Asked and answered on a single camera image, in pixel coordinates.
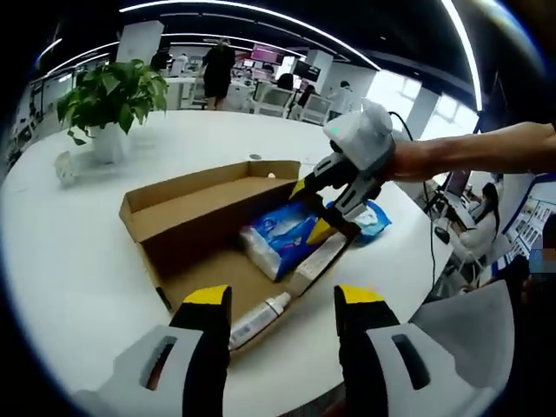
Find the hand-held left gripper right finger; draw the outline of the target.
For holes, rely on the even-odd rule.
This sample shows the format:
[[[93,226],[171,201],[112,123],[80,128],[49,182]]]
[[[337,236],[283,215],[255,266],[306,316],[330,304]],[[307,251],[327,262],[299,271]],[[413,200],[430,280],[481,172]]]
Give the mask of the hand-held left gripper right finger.
[[[334,288],[339,360],[349,416],[480,416],[482,391],[456,372],[454,356],[402,324],[374,291]]]

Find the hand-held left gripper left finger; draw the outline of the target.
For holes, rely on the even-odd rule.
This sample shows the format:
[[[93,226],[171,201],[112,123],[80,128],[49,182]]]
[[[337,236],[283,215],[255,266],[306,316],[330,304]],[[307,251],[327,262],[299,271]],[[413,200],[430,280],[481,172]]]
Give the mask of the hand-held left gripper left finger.
[[[188,295],[169,324],[124,349],[111,376],[73,401],[88,416],[221,416],[231,301],[228,285]]]

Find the person's right hand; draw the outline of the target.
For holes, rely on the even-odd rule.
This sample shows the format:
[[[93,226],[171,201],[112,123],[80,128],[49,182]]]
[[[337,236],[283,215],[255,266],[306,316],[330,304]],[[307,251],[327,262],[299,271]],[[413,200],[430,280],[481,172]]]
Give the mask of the person's right hand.
[[[428,142],[396,142],[384,177],[390,181],[421,182],[438,174],[436,147]]]

